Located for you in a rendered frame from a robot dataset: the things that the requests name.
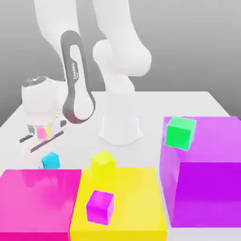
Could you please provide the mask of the large pink box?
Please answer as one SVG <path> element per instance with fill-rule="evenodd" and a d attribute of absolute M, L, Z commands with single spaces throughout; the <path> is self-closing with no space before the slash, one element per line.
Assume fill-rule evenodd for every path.
<path fill-rule="evenodd" d="M 0 176 L 0 241 L 70 241 L 80 169 L 7 169 Z"/>

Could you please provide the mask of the small green cube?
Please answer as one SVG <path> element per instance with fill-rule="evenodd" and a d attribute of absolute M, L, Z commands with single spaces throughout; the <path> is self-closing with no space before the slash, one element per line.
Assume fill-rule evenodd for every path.
<path fill-rule="evenodd" d="M 196 120 L 172 117 L 167 124 L 166 145 L 188 151 L 194 139 Z"/>

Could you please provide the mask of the small yellow cube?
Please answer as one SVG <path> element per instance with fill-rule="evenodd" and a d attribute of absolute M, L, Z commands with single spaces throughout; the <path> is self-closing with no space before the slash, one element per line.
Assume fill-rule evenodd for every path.
<path fill-rule="evenodd" d="M 112 176 L 115 172 L 115 158 L 106 151 L 92 155 L 90 161 L 92 173 L 96 177 Z"/>

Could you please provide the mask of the large purple box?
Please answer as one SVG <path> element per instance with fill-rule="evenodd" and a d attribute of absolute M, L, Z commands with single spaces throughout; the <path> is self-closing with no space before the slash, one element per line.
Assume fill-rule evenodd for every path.
<path fill-rule="evenodd" d="M 172 227 L 241 228 L 237 117 L 196 117 L 188 151 L 161 144 L 159 173 Z"/>

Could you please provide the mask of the large yellow box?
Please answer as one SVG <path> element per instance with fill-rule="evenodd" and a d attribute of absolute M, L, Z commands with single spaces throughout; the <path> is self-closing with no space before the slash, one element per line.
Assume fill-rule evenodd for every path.
<path fill-rule="evenodd" d="M 108 225 L 87 221 L 94 190 L 114 194 Z M 84 168 L 70 225 L 71 241 L 166 241 L 167 227 L 155 168 L 116 168 L 99 181 Z"/>

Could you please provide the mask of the small cyan cube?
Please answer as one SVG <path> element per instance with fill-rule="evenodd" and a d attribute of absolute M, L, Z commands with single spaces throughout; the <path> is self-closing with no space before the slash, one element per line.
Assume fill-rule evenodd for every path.
<path fill-rule="evenodd" d="M 59 155 L 50 152 L 41 159 L 43 169 L 58 169 L 60 167 Z"/>

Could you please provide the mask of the small magenta cube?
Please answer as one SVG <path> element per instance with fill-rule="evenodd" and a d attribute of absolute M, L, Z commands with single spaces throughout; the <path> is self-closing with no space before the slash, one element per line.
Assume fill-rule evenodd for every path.
<path fill-rule="evenodd" d="M 109 225 L 114 212 L 114 194 L 94 190 L 86 204 L 87 221 Z"/>

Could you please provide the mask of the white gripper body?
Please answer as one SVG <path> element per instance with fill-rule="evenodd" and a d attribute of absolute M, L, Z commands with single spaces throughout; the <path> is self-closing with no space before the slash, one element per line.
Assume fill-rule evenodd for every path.
<path fill-rule="evenodd" d="M 64 131 L 56 133 L 47 140 L 39 140 L 34 135 L 28 135 L 19 140 L 16 146 L 16 160 L 21 167 L 41 167 L 41 159 L 52 152 L 52 142 L 64 134 Z"/>

